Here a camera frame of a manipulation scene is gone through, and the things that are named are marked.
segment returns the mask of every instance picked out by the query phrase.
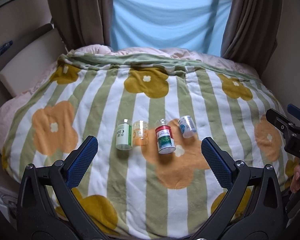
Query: striped blanket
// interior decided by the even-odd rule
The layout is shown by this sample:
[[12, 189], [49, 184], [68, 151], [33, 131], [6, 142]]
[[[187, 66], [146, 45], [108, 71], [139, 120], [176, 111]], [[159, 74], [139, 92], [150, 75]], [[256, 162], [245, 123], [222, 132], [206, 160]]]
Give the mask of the striped blanket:
[[[93, 221], [111, 236], [183, 237], [194, 233], [225, 195], [201, 154], [205, 137], [234, 160], [254, 167], [271, 163], [281, 189], [289, 186], [293, 158], [265, 119], [270, 108], [284, 114], [262, 82], [244, 73], [145, 53], [71, 51], [16, 111], [2, 163], [20, 181], [28, 163], [52, 165], [93, 135], [98, 153], [73, 189]], [[184, 115], [192, 116], [196, 136], [182, 137], [177, 121]], [[149, 123], [147, 146], [115, 148], [116, 124], [124, 118]], [[171, 154], [158, 154], [154, 124], [161, 118], [175, 140]], [[48, 191], [64, 215], [52, 188]], [[247, 188], [236, 217], [250, 194]]]

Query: bed frame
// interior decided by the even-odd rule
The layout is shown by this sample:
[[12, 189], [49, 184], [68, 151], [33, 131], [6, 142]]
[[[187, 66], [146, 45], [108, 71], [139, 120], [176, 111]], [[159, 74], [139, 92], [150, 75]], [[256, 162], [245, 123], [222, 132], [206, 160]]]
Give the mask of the bed frame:
[[[31, 42], [35, 41], [40, 36], [51, 31], [53, 29], [52, 25], [45, 24], [40, 28], [32, 31], [31, 33], [23, 36], [21, 39], [15, 41], [13, 45], [0, 57], [0, 71], [5, 67], [5, 65], [13, 59], [21, 50], [28, 46]], [[6, 90], [4, 85], [0, 81], [0, 107], [12, 99], [12, 96]], [[0, 154], [0, 192], [18, 197], [19, 183], [13, 180], [3, 169], [1, 165], [1, 154]]]

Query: wall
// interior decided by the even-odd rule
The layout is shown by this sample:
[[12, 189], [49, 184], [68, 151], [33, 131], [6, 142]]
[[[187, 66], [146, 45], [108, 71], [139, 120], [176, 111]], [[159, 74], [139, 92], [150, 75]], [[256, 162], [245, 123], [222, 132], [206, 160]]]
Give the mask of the wall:
[[14, 0], [0, 8], [0, 46], [49, 23], [47, 0]]
[[300, 0], [283, 0], [277, 41], [261, 79], [285, 110], [289, 103], [300, 108]]

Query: finger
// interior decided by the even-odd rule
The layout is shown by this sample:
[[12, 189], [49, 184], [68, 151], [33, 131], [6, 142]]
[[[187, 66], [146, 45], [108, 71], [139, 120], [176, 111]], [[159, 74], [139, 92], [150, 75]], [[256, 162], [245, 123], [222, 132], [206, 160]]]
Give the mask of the finger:
[[297, 164], [297, 165], [294, 167], [293, 174], [294, 174], [293, 177], [296, 177], [296, 180], [299, 180], [299, 179], [300, 179], [300, 164]]
[[293, 176], [292, 178], [290, 190], [292, 193], [297, 193], [297, 191], [300, 190], [300, 180], [297, 180], [296, 176]]

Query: blue label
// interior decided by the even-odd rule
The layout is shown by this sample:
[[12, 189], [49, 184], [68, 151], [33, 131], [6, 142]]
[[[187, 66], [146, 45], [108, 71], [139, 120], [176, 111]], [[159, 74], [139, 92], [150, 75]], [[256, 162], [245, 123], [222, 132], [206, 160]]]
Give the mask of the blue label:
[[179, 127], [181, 130], [181, 133], [183, 134], [185, 132], [185, 126], [183, 124], [181, 124]]

